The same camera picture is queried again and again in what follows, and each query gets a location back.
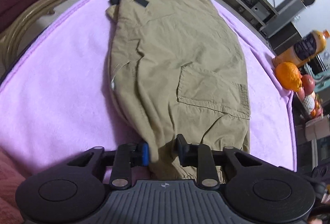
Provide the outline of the khaki cargo pants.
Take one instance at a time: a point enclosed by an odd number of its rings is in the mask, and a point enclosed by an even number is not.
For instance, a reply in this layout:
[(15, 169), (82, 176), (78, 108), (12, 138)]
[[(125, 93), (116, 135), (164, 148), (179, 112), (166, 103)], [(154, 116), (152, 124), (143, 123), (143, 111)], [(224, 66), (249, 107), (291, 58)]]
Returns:
[(173, 151), (178, 134), (213, 150), (250, 148), (247, 68), (210, 0), (120, 0), (108, 55), (112, 100), (149, 145), (158, 179), (195, 179)]

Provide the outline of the large orange fruit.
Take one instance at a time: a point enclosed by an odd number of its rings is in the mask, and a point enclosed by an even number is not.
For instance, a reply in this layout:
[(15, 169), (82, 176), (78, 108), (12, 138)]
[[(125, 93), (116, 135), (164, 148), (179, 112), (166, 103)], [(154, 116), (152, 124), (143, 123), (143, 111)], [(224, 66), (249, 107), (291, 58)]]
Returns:
[(302, 84), (302, 75), (298, 67), (290, 62), (283, 62), (275, 68), (275, 76), (283, 88), (298, 92)]

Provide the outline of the white netted fruit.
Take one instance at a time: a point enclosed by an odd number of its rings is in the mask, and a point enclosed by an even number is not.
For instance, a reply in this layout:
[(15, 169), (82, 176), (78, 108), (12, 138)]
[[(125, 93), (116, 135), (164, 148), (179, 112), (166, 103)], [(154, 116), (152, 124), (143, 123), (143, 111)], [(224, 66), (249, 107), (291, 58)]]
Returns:
[(305, 96), (304, 100), (302, 101), (302, 105), (307, 114), (311, 114), (312, 110), (315, 109), (315, 99), (311, 95)]

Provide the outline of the red apple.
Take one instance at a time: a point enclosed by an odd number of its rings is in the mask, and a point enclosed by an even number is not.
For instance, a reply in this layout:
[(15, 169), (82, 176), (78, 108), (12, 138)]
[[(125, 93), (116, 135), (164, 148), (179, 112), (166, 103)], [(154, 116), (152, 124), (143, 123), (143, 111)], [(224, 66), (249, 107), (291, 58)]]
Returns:
[(305, 74), (304, 76), (302, 76), (302, 85), (306, 96), (314, 92), (315, 81), (311, 75)]

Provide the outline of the purple fleece blanket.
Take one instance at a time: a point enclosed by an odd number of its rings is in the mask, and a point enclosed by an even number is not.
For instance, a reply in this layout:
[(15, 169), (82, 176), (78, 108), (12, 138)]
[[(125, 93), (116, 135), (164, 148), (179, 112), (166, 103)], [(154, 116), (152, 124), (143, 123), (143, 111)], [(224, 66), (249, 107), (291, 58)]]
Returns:
[[(1, 83), (1, 149), (29, 173), (95, 146), (115, 150), (139, 135), (119, 116), (107, 85), (114, 23), (109, 0), (80, 0), (53, 22)], [(242, 47), (250, 98), (250, 153), (297, 168), (293, 94), (281, 87), (273, 54), (220, 3), (219, 15)]]

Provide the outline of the orange juice bottle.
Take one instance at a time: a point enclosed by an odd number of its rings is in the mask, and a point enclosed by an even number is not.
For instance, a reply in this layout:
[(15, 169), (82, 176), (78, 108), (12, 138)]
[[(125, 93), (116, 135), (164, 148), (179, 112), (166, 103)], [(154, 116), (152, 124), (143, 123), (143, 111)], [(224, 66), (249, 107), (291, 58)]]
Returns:
[(295, 64), (298, 68), (326, 49), (329, 31), (313, 30), (294, 45), (272, 60), (274, 67), (284, 62)]

